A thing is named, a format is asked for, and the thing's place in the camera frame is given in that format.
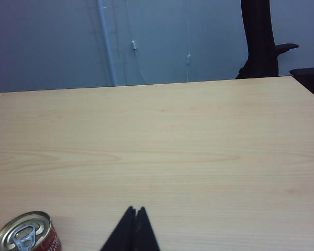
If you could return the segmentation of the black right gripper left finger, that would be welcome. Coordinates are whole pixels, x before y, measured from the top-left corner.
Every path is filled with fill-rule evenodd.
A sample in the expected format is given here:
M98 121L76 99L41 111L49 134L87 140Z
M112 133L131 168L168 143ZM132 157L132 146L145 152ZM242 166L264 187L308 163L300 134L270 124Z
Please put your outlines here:
M132 250L135 221L136 210L130 206L100 250Z

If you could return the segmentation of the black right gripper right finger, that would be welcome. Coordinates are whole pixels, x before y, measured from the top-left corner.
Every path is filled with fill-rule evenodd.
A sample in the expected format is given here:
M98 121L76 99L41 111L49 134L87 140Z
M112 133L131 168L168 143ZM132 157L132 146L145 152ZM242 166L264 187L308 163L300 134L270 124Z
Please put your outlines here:
M138 210L134 220L132 250L160 251L145 207Z

